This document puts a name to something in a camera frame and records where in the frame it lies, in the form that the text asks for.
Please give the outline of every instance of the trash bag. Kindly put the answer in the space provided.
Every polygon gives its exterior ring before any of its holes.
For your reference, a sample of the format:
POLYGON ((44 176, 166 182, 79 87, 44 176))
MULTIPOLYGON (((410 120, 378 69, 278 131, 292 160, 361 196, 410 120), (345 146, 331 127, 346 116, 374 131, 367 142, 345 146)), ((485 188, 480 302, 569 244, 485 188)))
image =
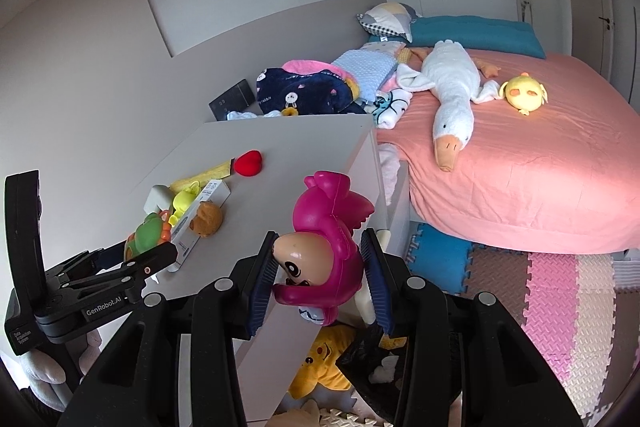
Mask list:
MULTIPOLYGON (((365 330, 358 330, 355 340, 336 361, 336 365, 373 411, 380 418, 393 423, 400 400, 407 344, 391 350, 384 349, 380 347, 382 336, 382 328, 375 323, 365 330), (389 355, 399 357, 393 381, 370 383, 369 375, 382 365, 382 360, 389 355)), ((453 403, 462 391, 460 344, 458 336, 453 334, 450 336, 450 357, 452 370, 449 404, 453 403)))

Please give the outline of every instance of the blue foam mat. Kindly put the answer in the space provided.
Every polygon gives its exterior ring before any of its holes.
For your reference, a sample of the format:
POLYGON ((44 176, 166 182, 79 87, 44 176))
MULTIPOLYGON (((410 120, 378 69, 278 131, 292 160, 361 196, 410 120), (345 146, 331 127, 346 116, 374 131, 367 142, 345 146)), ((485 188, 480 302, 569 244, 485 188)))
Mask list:
POLYGON ((452 237, 431 225, 420 223, 411 239, 407 266, 411 273, 430 280, 441 290, 462 293, 471 245, 471 241, 452 237))

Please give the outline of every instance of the teal pillow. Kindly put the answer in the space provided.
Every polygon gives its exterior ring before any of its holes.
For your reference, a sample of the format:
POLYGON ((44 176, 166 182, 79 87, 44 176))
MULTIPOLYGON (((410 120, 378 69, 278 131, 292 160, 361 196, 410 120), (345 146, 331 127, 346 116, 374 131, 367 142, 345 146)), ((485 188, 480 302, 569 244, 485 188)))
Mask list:
MULTIPOLYGON (((470 50, 546 58, 533 28, 526 22, 485 19, 474 15, 420 17, 411 24, 411 33, 414 37, 411 45, 416 48, 433 48, 436 42, 451 39, 470 50)), ((408 43, 402 37, 388 39, 408 43)), ((379 41, 380 37, 377 36, 369 38, 369 42, 379 41)))

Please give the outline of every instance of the white box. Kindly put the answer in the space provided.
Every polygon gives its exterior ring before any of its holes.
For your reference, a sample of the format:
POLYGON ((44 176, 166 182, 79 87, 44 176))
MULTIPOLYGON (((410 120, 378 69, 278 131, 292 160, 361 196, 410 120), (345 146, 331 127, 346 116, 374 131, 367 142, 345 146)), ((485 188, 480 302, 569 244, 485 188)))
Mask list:
POLYGON ((189 228, 189 223, 191 219, 195 217, 200 203, 203 201, 211 201, 211 203, 215 203, 217 206, 222 206, 226 198, 229 197, 229 194, 231 194, 231 192, 225 185, 225 182, 222 180, 211 180, 207 183, 206 187, 201 190, 200 194, 197 195, 193 203, 190 204, 187 211, 180 218, 180 221, 171 229, 171 242, 178 251, 178 257, 175 263, 166 267, 168 271, 175 272, 180 268, 200 238, 197 233, 189 228))

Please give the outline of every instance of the toy eye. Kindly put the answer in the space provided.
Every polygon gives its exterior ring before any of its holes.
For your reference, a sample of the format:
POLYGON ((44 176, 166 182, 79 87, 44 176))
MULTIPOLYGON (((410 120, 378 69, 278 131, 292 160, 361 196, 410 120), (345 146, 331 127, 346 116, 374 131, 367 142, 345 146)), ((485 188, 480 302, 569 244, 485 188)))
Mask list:
POLYGON ((294 263, 292 263, 291 261, 287 261, 284 264, 284 267, 287 269, 287 271, 291 274, 292 277, 299 277, 300 274, 302 273, 300 271, 300 268, 298 268, 294 263))

